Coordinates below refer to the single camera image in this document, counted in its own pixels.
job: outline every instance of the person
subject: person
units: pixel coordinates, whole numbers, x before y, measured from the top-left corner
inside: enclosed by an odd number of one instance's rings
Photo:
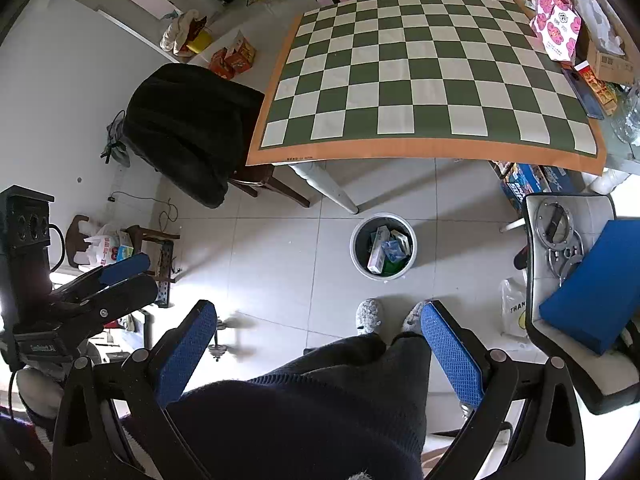
[[[422,480],[431,361],[420,330],[425,303],[413,307],[387,347],[382,302],[365,300],[356,310],[357,336],[250,381],[192,390],[168,413],[217,480]],[[27,376],[17,380],[31,415],[50,416],[50,397],[38,406],[42,393],[29,388]],[[139,441],[132,421],[123,425]],[[146,474],[159,478],[148,456],[132,448]]]

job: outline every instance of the checkerboard mat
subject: checkerboard mat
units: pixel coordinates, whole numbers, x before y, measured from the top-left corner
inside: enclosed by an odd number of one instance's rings
[[[596,155],[580,102],[511,0],[353,0],[305,13],[260,148],[386,135]]]

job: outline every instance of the table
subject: table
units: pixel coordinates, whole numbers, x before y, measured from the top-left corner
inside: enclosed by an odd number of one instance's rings
[[[278,56],[247,164],[290,164],[351,212],[311,161],[444,156],[600,174],[598,123],[528,22],[514,0],[352,0],[306,12]]]

